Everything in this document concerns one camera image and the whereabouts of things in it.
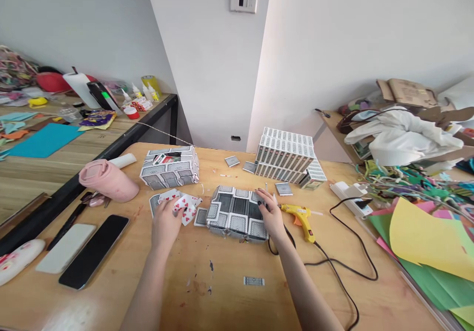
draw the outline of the white power strip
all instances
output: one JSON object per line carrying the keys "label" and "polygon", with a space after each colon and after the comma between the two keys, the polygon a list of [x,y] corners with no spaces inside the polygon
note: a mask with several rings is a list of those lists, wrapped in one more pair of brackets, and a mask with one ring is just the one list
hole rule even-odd
{"label": "white power strip", "polygon": [[[346,182],[337,182],[335,184],[330,184],[329,187],[341,200],[352,197],[362,197],[363,195],[367,194],[367,190],[365,190],[364,186],[359,183],[348,186]],[[361,209],[356,204],[356,202],[362,200],[363,199],[352,199],[345,201],[344,204],[354,213],[356,217],[365,219],[367,215],[373,213],[373,210],[368,205],[364,209]]]}

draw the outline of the white wall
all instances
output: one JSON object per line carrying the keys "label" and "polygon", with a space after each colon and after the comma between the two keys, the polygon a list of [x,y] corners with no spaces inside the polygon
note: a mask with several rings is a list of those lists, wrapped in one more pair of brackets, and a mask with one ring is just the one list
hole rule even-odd
{"label": "white wall", "polygon": [[257,14],[229,0],[151,3],[194,144],[245,151],[268,0]]}
{"label": "white wall", "polygon": [[0,43],[41,64],[176,93],[150,0],[0,0]]}
{"label": "white wall", "polygon": [[264,126],[313,136],[336,109],[403,78],[444,89],[474,71],[474,0],[270,0],[247,145]]}

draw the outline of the pink tumbler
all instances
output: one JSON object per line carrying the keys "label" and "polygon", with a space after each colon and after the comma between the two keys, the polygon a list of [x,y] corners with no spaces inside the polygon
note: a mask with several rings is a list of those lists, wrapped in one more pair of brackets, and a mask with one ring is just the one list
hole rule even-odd
{"label": "pink tumbler", "polygon": [[137,183],[105,159],[87,163],[79,172],[79,183],[119,203],[133,199],[140,190]]}

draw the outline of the black phone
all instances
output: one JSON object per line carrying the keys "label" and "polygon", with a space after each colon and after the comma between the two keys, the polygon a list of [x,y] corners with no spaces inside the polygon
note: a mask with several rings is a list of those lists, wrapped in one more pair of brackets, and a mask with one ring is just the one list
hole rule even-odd
{"label": "black phone", "polygon": [[59,284],[77,290],[84,288],[107,253],[120,238],[128,222],[129,218],[110,215],[59,277]]}

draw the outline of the wooden table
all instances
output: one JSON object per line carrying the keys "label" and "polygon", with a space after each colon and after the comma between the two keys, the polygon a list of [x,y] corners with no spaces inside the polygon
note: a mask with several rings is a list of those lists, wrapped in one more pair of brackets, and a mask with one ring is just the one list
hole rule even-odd
{"label": "wooden table", "polygon": [[[356,152],[352,148],[352,146],[347,145],[344,142],[344,138],[346,137],[346,134],[342,134],[338,129],[337,129],[337,124],[339,121],[342,119],[342,115],[340,115],[336,111],[325,111],[325,113],[330,114],[331,117],[327,118],[324,115],[321,115],[321,117],[324,120],[324,123],[326,126],[331,130],[331,133],[334,135],[336,140],[339,142],[341,147],[344,149],[344,151],[347,153],[349,158],[352,160],[353,163],[355,164],[360,164],[362,163],[362,160],[357,156]],[[474,176],[468,172],[462,171],[456,167],[454,167],[452,170],[446,171],[447,174],[451,176],[451,178],[455,181],[472,181],[474,179]]]}
{"label": "wooden table", "polygon": [[[0,324],[21,330],[117,330],[138,284],[145,258],[150,249],[152,217],[151,191],[138,174],[147,150],[168,145],[136,143],[125,152],[133,153],[138,162],[123,169],[140,185],[139,194],[130,202],[110,203],[87,208],[77,222],[100,225],[110,214],[130,218],[130,225],[108,255],[90,284],[73,291],[58,284],[59,275],[35,271],[43,252],[30,266],[8,284],[0,287]],[[200,160],[200,182],[186,185],[181,191],[201,196],[208,207],[214,189],[231,185],[255,189],[277,181],[254,176],[242,170],[245,161],[253,161],[250,153],[197,148]],[[224,158],[236,155],[238,166],[229,168]],[[321,162],[330,180],[356,181],[353,168],[344,163]],[[233,177],[221,177],[221,174]],[[328,184],[316,191],[302,190],[291,184],[293,196],[278,197],[279,203],[299,204],[323,215],[309,220],[316,240],[331,257],[335,257],[366,275],[372,275],[357,238],[328,213],[339,199]],[[43,231],[39,238],[49,242],[66,221],[78,200]],[[358,330],[440,330],[439,324],[404,282],[389,256],[373,241],[344,206],[335,214],[364,240],[380,278],[365,280],[344,268],[336,267],[346,288],[361,313]],[[284,215],[284,222],[295,238],[297,250],[304,262],[324,258],[312,244],[303,240],[300,227],[293,218]],[[209,267],[210,261],[214,272]],[[308,271],[341,323],[354,320],[355,311],[327,264],[308,267]],[[264,287],[244,286],[243,277],[265,278]],[[205,227],[189,224],[182,227],[173,246],[166,269],[162,330],[299,330],[290,292],[279,258],[266,244],[239,243],[211,234]]]}
{"label": "wooden table", "polygon": [[[164,94],[161,100],[168,96],[169,94]],[[49,101],[40,109],[0,106],[0,115],[12,112],[38,112],[46,115],[27,120],[26,126],[21,129],[27,130],[29,126],[42,122],[51,115],[57,116],[61,102],[72,104],[78,101],[79,97],[65,97]],[[107,130],[88,130],[48,158],[8,156],[5,162],[0,162],[0,223],[42,192],[50,195],[54,193],[149,112],[140,112],[140,118],[135,120],[130,120],[126,115],[118,116]],[[19,140],[7,143],[0,150],[11,148],[34,133],[30,132]]]}

